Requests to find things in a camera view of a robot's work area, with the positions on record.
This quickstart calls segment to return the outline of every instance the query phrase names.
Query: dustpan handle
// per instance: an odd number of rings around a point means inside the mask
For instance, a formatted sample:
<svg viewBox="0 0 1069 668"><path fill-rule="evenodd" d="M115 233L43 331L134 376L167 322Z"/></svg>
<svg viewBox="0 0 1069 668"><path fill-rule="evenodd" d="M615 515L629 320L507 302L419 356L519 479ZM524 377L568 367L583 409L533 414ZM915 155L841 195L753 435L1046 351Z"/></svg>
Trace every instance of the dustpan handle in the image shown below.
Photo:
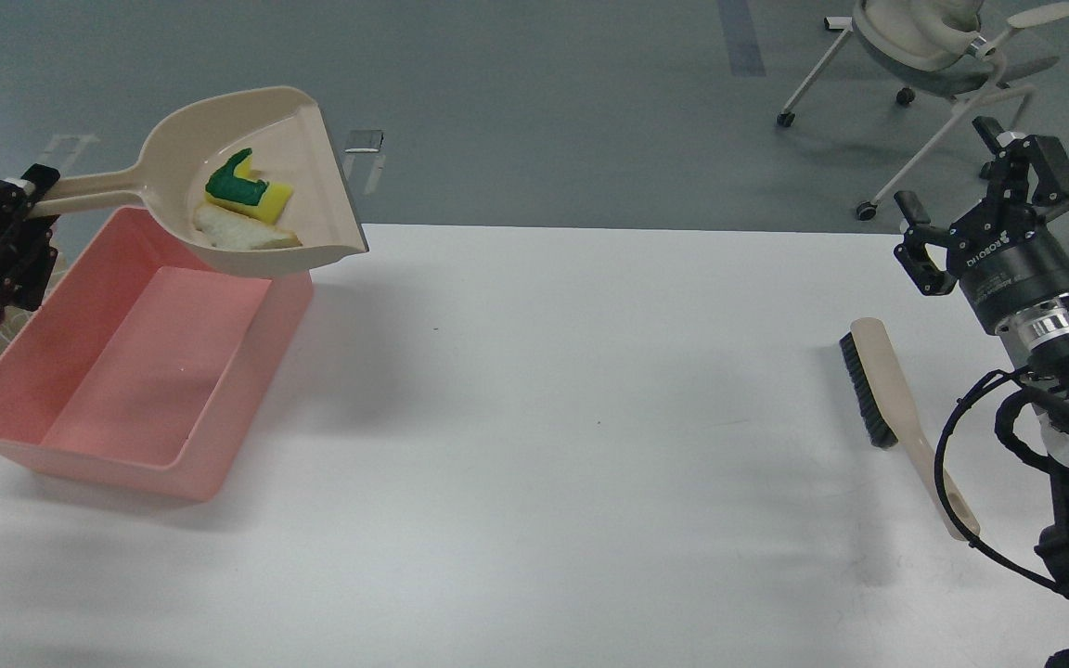
<svg viewBox="0 0 1069 668"><path fill-rule="evenodd" d="M140 178L137 169L90 173L56 182L44 199L35 204L32 217L71 215L92 208L120 207L123 204L143 203L140 198Z"/></svg>

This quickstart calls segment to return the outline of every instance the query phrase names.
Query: bread slice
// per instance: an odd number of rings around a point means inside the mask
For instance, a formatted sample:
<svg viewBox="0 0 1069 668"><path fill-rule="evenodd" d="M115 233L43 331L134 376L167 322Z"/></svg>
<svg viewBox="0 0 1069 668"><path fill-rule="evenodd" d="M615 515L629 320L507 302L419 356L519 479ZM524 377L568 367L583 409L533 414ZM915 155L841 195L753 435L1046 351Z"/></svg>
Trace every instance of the bread slice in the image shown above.
<svg viewBox="0 0 1069 668"><path fill-rule="evenodd" d="M217 249L270 250L303 246L289 229L204 202L192 213L192 223Z"/></svg>

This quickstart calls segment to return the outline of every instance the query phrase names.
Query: black cable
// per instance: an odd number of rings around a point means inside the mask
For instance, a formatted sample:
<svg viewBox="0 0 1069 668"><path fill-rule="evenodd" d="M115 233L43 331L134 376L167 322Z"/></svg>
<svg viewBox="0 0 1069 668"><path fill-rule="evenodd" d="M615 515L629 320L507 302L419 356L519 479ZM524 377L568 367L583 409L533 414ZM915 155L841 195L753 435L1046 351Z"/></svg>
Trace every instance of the black cable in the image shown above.
<svg viewBox="0 0 1069 668"><path fill-rule="evenodd" d="M1042 585L1042 587L1051 589L1052 592L1056 593L1058 591L1058 585L1055 584L1055 580L1045 578L1043 575L1039 575L1038 573L1028 570L1028 568L1020 566L1013 561L1010 561L1010 559L1007 559L1005 555L1002 555L996 549L993 549L991 545L983 542L980 540L980 537L977 537L976 533L972 532L972 530L967 528L967 525L963 524L963 521L960 519L960 516L956 515L955 509L951 508L950 500L946 498L946 485L943 483L943 464L945 464L946 461L946 441L947 439L950 439L951 434L955 432L956 424L960 422L960 419L963 419L963 415L966 414L967 410L972 409L972 406L975 406L981 398L985 398L986 394L992 392L992 390L995 390L998 386L1008 384L1009 380L1013 380L1016 384L1022 385L1021 380L1018 380L1018 377L1022 375L1022 369L1012 373L998 370L989 371L989 373L986 373L980 380L976 382L976 385L972 386L971 390L967 390L967 394L964 394L963 398L960 398L959 401L956 402L955 410L951 411L950 418L946 419L946 424L943 425L943 432L939 436L939 445L934 448L934 491L939 494L939 503L942 503L943 510L946 511L947 518L951 521L951 524L955 524L955 528L959 529L963 538L966 539L967 546L973 546L973 548L980 550L980 554L983 554L985 557L992 559L998 563L998 565L1008 568L1013 573L1022 575L1023 578L1032 580L1032 582Z"/></svg>
<svg viewBox="0 0 1069 668"><path fill-rule="evenodd" d="M1035 391L1049 394L1049 392L1037 390L1036 388L1022 388L1009 394L1008 398L1005 398L1005 401L1001 402L1001 407L996 409L994 432L996 439L1001 440L1002 445L1009 452L1017 455L1017 459L1022 461L1022 464L1036 468L1040 472L1050 473L1051 457L1043 453L1032 451L1031 446L1026 445L1025 440L1019 439L1017 434L1013 433L1013 424L1017 422L1018 416L1022 415L1022 409L1027 405L1038 404L1038 394Z"/></svg>

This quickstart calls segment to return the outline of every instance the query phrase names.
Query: sponge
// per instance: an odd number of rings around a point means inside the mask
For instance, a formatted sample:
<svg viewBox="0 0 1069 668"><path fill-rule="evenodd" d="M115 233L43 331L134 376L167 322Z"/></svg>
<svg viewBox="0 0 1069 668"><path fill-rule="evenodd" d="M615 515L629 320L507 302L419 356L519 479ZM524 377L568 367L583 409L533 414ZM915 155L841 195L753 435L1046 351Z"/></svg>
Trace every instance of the sponge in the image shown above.
<svg viewBox="0 0 1069 668"><path fill-rule="evenodd" d="M288 199L292 198L292 186L252 180L250 156L253 155L253 149L242 149L230 156L226 165L208 177L208 183L204 185L204 199L216 206L275 224Z"/></svg>
<svg viewBox="0 0 1069 668"><path fill-rule="evenodd" d="M289 229L276 228L228 208L214 207L207 202L196 207L192 222L217 249L270 250L303 245Z"/></svg>

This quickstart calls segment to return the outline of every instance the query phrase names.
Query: blue floor marking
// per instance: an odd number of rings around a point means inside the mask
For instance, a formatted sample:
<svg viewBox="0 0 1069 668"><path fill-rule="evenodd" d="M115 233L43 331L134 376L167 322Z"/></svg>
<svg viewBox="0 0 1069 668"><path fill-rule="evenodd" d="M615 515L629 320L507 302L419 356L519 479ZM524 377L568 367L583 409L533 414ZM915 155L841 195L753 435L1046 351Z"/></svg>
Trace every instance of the blue floor marking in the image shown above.
<svg viewBox="0 0 1069 668"><path fill-rule="evenodd" d="M764 76L761 47L756 42L748 0L716 0L716 5L721 9L728 67L733 76Z"/></svg>

